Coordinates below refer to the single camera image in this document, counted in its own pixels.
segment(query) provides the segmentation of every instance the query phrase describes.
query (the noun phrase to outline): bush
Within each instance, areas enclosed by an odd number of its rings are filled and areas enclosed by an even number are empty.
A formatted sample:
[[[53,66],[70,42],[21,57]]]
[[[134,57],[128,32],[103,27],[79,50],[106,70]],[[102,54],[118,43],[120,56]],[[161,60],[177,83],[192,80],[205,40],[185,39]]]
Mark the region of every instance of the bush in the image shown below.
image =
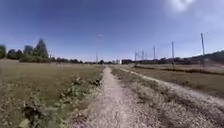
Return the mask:
[[[16,60],[17,59],[17,55],[16,55],[16,51],[15,49],[10,49],[7,53],[7,58],[8,59],[12,59],[12,60]]]
[[[4,58],[6,55],[6,47],[5,45],[0,44],[0,59]]]
[[[20,59],[20,62],[35,62],[35,58],[32,55],[25,54]]]

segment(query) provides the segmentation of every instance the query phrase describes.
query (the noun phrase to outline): grass field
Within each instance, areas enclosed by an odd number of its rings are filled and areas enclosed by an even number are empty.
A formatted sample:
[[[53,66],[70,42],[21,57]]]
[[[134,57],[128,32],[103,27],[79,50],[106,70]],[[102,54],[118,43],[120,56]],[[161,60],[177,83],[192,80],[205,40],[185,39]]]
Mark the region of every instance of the grass field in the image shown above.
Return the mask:
[[[142,65],[138,64],[140,67],[149,67],[155,69],[173,69],[172,64],[157,64],[157,65]],[[179,70],[204,70],[202,65],[174,65],[174,69]],[[214,73],[224,73],[223,65],[206,65],[205,71]]]
[[[1,61],[0,127],[16,128],[28,118],[25,104],[41,112],[40,119],[35,115],[35,127],[61,127],[71,111],[86,107],[82,101],[97,88],[102,69]]]
[[[214,96],[224,97],[224,76],[221,75],[138,69],[131,66],[126,68],[156,79],[191,87]]]

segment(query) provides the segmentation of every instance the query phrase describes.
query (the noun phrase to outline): tree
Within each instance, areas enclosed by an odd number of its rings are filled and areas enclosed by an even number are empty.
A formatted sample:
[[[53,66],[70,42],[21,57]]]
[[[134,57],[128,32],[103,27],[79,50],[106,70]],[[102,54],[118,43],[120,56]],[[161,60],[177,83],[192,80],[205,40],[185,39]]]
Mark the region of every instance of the tree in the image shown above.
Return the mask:
[[[100,60],[99,64],[104,64],[104,60]]]
[[[39,56],[43,59],[48,59],[48,52],[46,44],[44,43],[43,39],[40,39],[37,46],[33,50],[34,56]]]
[[[0,44],[0,59],[4,58],[6,55],[6,47],[5,45]]]
[[[79,61],[78,61],[77,59],[71,59],[71,60],[70,60],[70,63],[77,64],[77,63],[79,63]]]
[[[10,49],[7,53],[7,58],[8,59],[12,59],[12,60],[15,60],[17,59],[17,56],[16,56],[16,50],[15,49]]]
[[[23,56],[19,59],[20,62],[35,62],[35,58],[29,54],[23,54]]]
[[[17,59],[20,59],[23,56],[23,52],[21,50],[16,51],[16,57]]]
[[[30,45],[26,45],[24,50],[23,50],[24,55],[32,55],[33,54],[33,47]]]

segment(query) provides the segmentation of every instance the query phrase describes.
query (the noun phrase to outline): grass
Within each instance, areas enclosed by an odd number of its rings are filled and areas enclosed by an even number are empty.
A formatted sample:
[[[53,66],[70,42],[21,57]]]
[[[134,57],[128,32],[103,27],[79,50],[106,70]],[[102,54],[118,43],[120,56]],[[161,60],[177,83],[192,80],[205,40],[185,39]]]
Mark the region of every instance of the grass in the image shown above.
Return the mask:
[[[51,114],[46,112],[47,121],[44,121],[44,127],[59,127],[57,123],[66,120],[76,107],[82,109],[79,104],[87,94],[96,89],[94,82],[99,79],[102,69],[88,65],[1,61],[0,127],[18,127],[24,119],[24,113],[21,112],[24,103],[35,104],[40,109],[44,108],[43,111],[55,110]],[[71,90],[75,95],[61,97],[61,94]]]
[[[191,87],[209,93],[213,96],[224,97],[224,76],[152,69],[137,69],[130,67],[128,67],[128,69],[156,79]]]
[[[186,72],[186,73],[201,73],[201,74],[211,74],[211,75],[224,75],[224,68],[221,66],[206,66],[203,69],[200,65],[137,65],[135,68],[143,69],[155,69],[164,71],[175,71],[175,72]]]

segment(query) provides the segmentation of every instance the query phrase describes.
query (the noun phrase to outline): treeline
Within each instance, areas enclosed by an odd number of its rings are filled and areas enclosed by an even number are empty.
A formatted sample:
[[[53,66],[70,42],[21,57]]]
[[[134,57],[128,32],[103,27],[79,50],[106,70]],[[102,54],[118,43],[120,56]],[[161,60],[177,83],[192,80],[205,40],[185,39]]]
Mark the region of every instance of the treeline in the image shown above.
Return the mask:
[[[65,59],[65,58],[54,58],[49,57],[47,46],[43,39],[40,39],[36,47],[26,45],[22,50],[10,49],[7,52],[6,46],[0,44],[0,59],[7,58],[11,60],[19,60],[20,62],[30,62],[30,63],[80,63],[77,59]]]
[[[49,62],[47,47],[42,39],[39,40],[35,48],[30,45],[26,45],[23,52],[21,50],[10,49],[6,53],[6,47],[4,45],[0,45],[0,58],[19,60],[20,62]]]
[[[224,51],[218,51],[214,53],[205,54],[204,56],[193,56],[188,58],[180,58],[176,57],[172,58],[161,58],[155,60],[138,60],[133,61],[132,63],[140,63],[140,64],[180,64],[180,65],[192,65],[192,64],[202,64],[203,60],[205,62],[212,62],[212,63],[220,63],[224,64]]]

